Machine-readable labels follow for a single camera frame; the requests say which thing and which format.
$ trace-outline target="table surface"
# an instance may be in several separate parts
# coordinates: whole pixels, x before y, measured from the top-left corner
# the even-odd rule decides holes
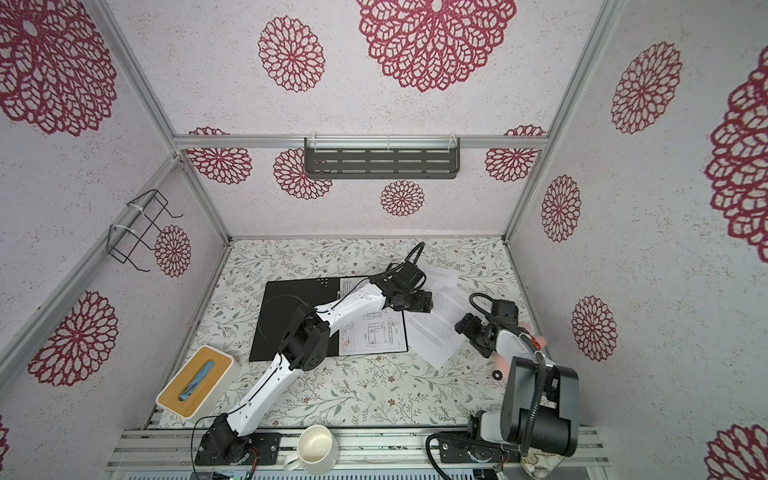
[[[513,300],[520,322],[528,311],[498,238],[430,238],[419,264],[459,272],[458,286]],[[187,351],[202,345],[234,356],[242,370],[211,415],[235,405],[261,377],[269,362],[248,354],[266,282],[320,276],[369,275],[383,271],[421,239],[240,240],[216,285]],[[299,377],[264,416],[262,425],[461,425],[477,410],[500,408],[504,389],[491,378],[492,359],[469,343],[435,370],[418,353],[327,358]],[[206,427],[203,420],[198,427]],[[191,427],[164,412],[159,427]]]

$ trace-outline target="black clipboard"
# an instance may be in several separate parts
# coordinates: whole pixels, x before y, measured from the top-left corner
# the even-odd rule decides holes
[[[253,342],[250,345],[249,362],[261,362],[271,360],[277,353],[276,347],[283,339],[288,320],[296,311],[298,299],[290,296],[280,297],[267,302],[278,295],[295,295],[309,305],[322,305],[339,299],[341,280],[347,278],[364,279],[364,276],[327,276],[320,278],[306,278],[300,280],[279,280],[267,282],[264,288],[264,298],[259,311],[259,330],[253,333]],[[408,332],[406,330],[406,316],[402,315],[403,336],[406,339],[408,351]],[[326,356],[339,355],[339,332],[334,333],[328,342]]]

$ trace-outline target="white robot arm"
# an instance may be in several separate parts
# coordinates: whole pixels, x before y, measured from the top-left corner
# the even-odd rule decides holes
[[[353,320],[378,312],[385,302],[381,289],[369,283],[344,300],[318,305],[315,310],[321,320],[328,322],[329,336],[332,336]],[[239,436],[253,433],[277,397],[301,374],[302,369],[291,369],[289,364],[285,355],[277,353],[256,385],[227,413],[227,422]]]
[[[491,302],[491,311],[475,303]],[[473,293],[469,302],[485,321],[468,313],[456,323],[457,333],[485,358],[496,351],[509,364],[504,402],[499,410],[480,411],[468,419],[468,437],[492,443],[518,445],[525,456],[533,447],[547,453],[571,456],[578,443],[578,375],[547,358],[518,326],[518,307],[509,300]],[[541,405],[542,397],[556,406]]]
[[[243,461],[248,456],[251,435],[277,397],[302,371],[314,369],[325,359],[329,338],[346,324],[383,308],[430,312],[432,294],[421,290],[426,278],[415,265],[423,249],[421,242],[405,261],[369,277],[369,283],[341,300],[318,306],[299,305],[287,319],[286,332],[269,368],[237,405],[214,419],[203,435],[195,465]]]

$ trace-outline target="red flower pattern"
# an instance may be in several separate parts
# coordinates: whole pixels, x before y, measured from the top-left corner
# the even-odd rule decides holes
[[[288,91],[307,91],[325,71],[323,47],[310,27],[295,18],[274,18],[259,39],[261,65]]]
[[[296,198],[309,200],[322,197],[333,185],[331,180],[314,180],[307,177],[304,150],[301,148],[280,153],[275,159],[273,170],[280,188]]]
[[[574,179],[568,175],[555,178],[541,202],[541,224],[553,242],[570,237],[581,215],[581,197]]]
[[[728,234],[757,247],[768,263],[768,47],[749,79],[730,93],[728,112],[710,139],[710,205],[728,219]]]
[[[616,85],[611,108],[616,128],[633,134],[652,125],[674,98],[682,68],[674,44],[662,41],[638,55]]]
[[[101,368],[114,348],[118,318],[107,298],[85,292],[27,366],[40,383],[73,386]]]
[[[229,135],[218,128],[201,127],[190,135]],[[245,148],[189,148],[187,155],[197,171],[220,184],[238,184],[250,175],[250,156]]]
[[[728,430],[718,431],[707,446],[707,480],[768,478],[768,432],[760,425],[731,425]]]
[[[382,73],[402,87],[445,90],[466,81],[504,41],[513,0],[357,0],[360,33]]]
[[[520,125],[504,135],[540,137],[546,133],[541,127]],[[534,148],[492,148],[485,154],[485,169],[496,180],[520,180],[528,176],[537,154]]]
[[[2,415],[0,415],[0,472],[2,472],[2,461],[5,460],[5,454],[8,453],[8,429],[2,424]]]
[[[576,304],[571,330],[578,348],[593,360],[606,360],[616,348],[614,314],[597,297],[586,296]]]
[[[184,230],[176,225],[168,225],[160,231],[154,248],[154,259],[166,275],[181,276],[190,266],[190,239]]]
[[[117,72],[77,0],[0,2],[0,103],[13,121],[78,136],[111,116]]]
[[[407,217],[424,204],[424,190],[411,181],[398,180],[384,187],[381,201],[387,213]]]

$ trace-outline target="black cable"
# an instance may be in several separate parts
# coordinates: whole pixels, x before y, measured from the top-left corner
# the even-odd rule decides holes
[[[194,467],[194,431],[197,428],[197,424],[200,423],[200,420],[215,419],[216,417],[218,417],[218,415],[209,415],[207,417],[199,418],[194,423],[194,427],[192,427],[192,437],[190,438],[190,460],[192,461],[192,472],[194,472],[195,480],[200,480],[200,476],[197,474],[197,470]]]
[[[262,388],[264,388],[264,386],[265,386],[265,385],[266,385],[266,384],[267,384],[267,383],[270,381],[270,379],[272,378],[272,375],[274,375],[275,373],[277,373],[277,370],[278,370],[278,369],[274,369],[274,370],[272,371],[272,373],[270,374],[270,376],[268,376],[268,377],[266,378],[266,380],[264,381],[264,383],[262,383],[262,384],[261,384],[261,386],[259,387],[259,389],[258,389],[258,390],[257,390],[257,391],[256,391],[256,392],[255,392],[255,393],[254,393],[254,394],[253,394],[253,395],[252,395],[252,396],[251,396],[251,397],[250,397],[250,398],[249,398],[249,399],[248,399],[246,402],[243,402],[243,405],[241,405],[241,406],[237,407],[235,410],[233,410],[233,411],[231,411],[231,412],[227,412],[227,413],[225,413],[224,415],[226,415],[226,416],[232,415],[233,413],[235,413],[235,412],[237,412],[238,410],[242,409],[244,406],[248,405],[248,402],[250,402],[251,400],[253,400],[253,397],[255,397],[255,396],[256,396],[256,395],[257,395],[259,392],[261,392],[261,389],[262,389]],[[197,420],[197,421],[194,423],[194,427],[192,427],[192,439],[190,440],[190,459],[192,460],[192,471],[194,472],[195,478],[200,478],[200,477],[198,477],[198,476],[197,476],[197,470],[195,470],[195,467],[194,467],[194,431],[197,429],[197,424],[198,424],[198,423],[200,423],[200,420],[204,420],[204,419],[215,419],[216,417],[218,417],[218,415],[209,415],[209,416],[207,416],[207,417],[202,417],[202,418],[198,419],[198,420]]]
[[[289,296],[289,297],[291,297],[291,298],[295,298],[296,300],[299,300],[301,303],[303,303],[303,304],[304,304],[304,306],[306,306],[306,308],[308,308],[308,309],[310,309],[310,310],[312,310],[312,311],[314,311],[314,312],[316,312],[316,311],[317,311],[317,310],[315,310],[315,307],[313,307],[313,306],[310,306],[310,305],[309,305],[307,302],[305,302],[304,300],[302,300],[302,299],[301,299],[301,297],[298,297],[298,296],[296,296],[296,295],[291,295],[291,294],[289,294],[289,293],[281,293],[280,295],[275,295],[275,296],[273,296],[272,298],[270,298],[269,300],[267,300],[266,302],[263,302],[263,303],[261,304],[261,308],[262,308],[262,310],[263,310],[264,306],[265,306],[265,305],[267,305],[267,304],[268,304],[269,302],[271,302],[272,300],[274,300],[274,299],[277,299],[277,298],[286,297],[286,296]],[[275,351],[276,351],[276,352],[279,352],[279,349],[277,348],[277,346],[275,346],[275,344],[274,344],[274,343],[270,342],[270,339],[268,339],[268,338],[266,337],[266,335],[264,335],[264,332],[261,330],[261,318],[259,318],[259,321],[256,323],[256,331],[257,331],[257,332],[258,332],[258,333],[259,333],[259,334],[262,336],[262,338],[264,338],[264,340],[266,340],[266,342],[267,342],[267,343],[269,343],[269,344],[270,344],[270,346],[271,346],[272,348],[274,348],[274,349],[275,349]],[[283,362],[283,357],[280,357],[280,363],[282,364],[282,362]]]
[[[425,283],[427,283],[427,276],[426,275],[424,276],[424,278],[422,278],[422,282],[419,285],[414,286],[413,289],[414,290],[420,290],[424,286]]]
[[[486,442],[484,440],[475,440],[475,439],[468,439],[464,437],[462,434],[453,434],[451,432],[438,432],[433,433],[427,437],[426,440],[426,453],[427,453],[427,459],[429,460],[429,463],[432,465],[432,467],[438,472],[438,475],[443,477],[445,480],[454,480],[453,478],[449,477],[438,465],[437,462],[435,462],[435,458],[432,457],[432,450],[429,448],[429,443],[434,439],[443,439],[443,440],[452,440],[455,442],[461,442],[465,443],[467,446],[473,445],[475,447],[481,447],[484,449],[494,449],[499,450],[502,453],[502,457],[507,450],[504,450],[504,447],[500,443],[491,443]]]
[[[533,399],[531,400],[531,409],[528,410],[528,418],[525,420],[525,430],[523,431],[523,439],[520,443],[520,455],[526,456],[528,449],[531,447],[531,437],[533,437],[533,425],[536,421],[536,414],[539,407],[541,407],[541,396],[544,394],[544,386],[547,382],[547,363],[544,361],[544,354],[539,352],[538,359],[538,371],[536,372],[536,387],[533,391]]]
[[[416,253],[416,258],[415,258],[415,259],[413,259],[413,261],[411,262],[411,263],[413,263],[414,265],[416,265],[416,262],[418,262],[418,261],[419,261],[419,257],[422,255],[422,251],[424,251],[424,246],[425,246],[425,245],[426,245],[426,243],[424,243],[424,242],[419,242],[419,243],[418,243],[418,244],[417,244],[415,247],[413,247],[413,248],[411,249],[411,251],[410,251],[410,252],[408,252],[408,256],[406,257],[406,262],[407,262],[408,260],[411,260],[411,255],[413,255],[414,253]]]
[[[488,300],[491,303],[493,303],[496,299],[491,297],[491,296],[489,296],[489,295],[485,295],[484,293],[472,293],[472,294],[469,295],[469,304],[472,305],[475,308],[475,310],[479,311],[480,313],[482,313],[485,316],[493,316],[493,315],[491,315],[491,313],[489,311],[481,308],[477,303],[475,303],[475,297],[476,296],[480,296],[480,297]]]
[[[359,282],[358,282],[358,283],[357,283],[355,286],[353,286],[353,287],[352,287],[352,288],[349,290],[349,292],[347,292],[347,293],[346,293],[346,295],[345,295],[345,296],[343,296],[343,297],[341,297],[340,299],[338,299],[338,300],[336,301],[336,303],[334,303],[334,304],[331,306],[331,308],[330,308],[330,309],[331,309],[331,310],[335,309],[335,308],[336,308],[336,306],[337,306],[337,305],[339,305],[339,303],[341,303],[341,301],[342,301],[342,300],[344,300],[346,297],[348,297],[350,293],[354,292],[354,291],[355,291],[355,289],[356,289],[356,288],[357,288],[357,287],[358,287],[358,286],[359,286],[361,283],[365,282],[366,280],[371,280],[371,279],[372,279],[374,276],[377,276],[377,275],[389,275],[390,273],[393,273],[393,272],[396,272],[397,270],[399,270],[399,269],[400,269],[400,267],[402,267],[402,263],[398,263],[397,265],[395,265],[393,268],[391,268],[391,269],[387,270],[386,272],[382,272],[382,273],[374,273],[373,275],[368,275],[368,276],[366,276],[365,278],[363,278],[362,280],[360,280],[360,281],[359,281]]]

